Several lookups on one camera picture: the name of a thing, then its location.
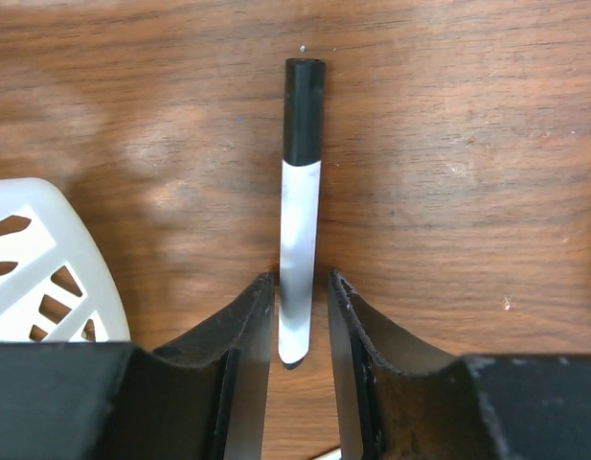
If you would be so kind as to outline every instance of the wooden table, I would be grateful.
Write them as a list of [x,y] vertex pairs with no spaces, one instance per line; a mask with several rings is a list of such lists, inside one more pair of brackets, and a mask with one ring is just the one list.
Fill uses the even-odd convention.
[[0,0],[0,178],[59,186],[159,345],[277,267],[290,57],[329,67],[318,291],[264,458],[337,445],[330,267],[453,353],[591,352],[591,0]]

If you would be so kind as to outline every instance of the black plastic part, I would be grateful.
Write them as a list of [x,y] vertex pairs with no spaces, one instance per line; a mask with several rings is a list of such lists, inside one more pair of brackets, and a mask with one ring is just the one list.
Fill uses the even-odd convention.
[[290,362],[290,363],[283,362],[283,366],[287,371],[292,371],[293,369],[297,369],[300,366],[300,364],[302,362],[304,362],[304,357],[302,357],[300,360],[295,361],[295,362]]
[[591,356],[451,356],[330,274],[344,460],[591,460]]
[[322,60],[286,60],[283,158],[291,166],[311,165],[321,159],[325,69]]
[[274,280],[148,353],[0,343],[0,460],[261,458]]

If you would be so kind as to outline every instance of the white plastic basket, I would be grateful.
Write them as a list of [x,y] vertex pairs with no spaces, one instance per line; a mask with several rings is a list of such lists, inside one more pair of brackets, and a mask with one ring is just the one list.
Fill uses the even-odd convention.
[[129,340],[102,255],[61,192],[0,180],[0,341]]

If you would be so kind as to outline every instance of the dry erase marker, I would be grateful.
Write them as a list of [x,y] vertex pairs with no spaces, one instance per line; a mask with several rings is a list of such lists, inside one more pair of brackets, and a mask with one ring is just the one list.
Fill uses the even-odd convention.
[[288,59],[284,84],[278,351],[287,369],[309,348],[321,180],[325,62]]
[[331,452],[316,457],[313,460],[342,460],[342,451],[337,448],[336,450],[332,450]]

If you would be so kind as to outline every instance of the black marker cap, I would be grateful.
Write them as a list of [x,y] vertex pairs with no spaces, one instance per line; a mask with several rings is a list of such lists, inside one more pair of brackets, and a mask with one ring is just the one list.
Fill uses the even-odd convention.
[[318,59],[286,60],[283,158],[289,165],[311,165],[321,159],[325,67]]

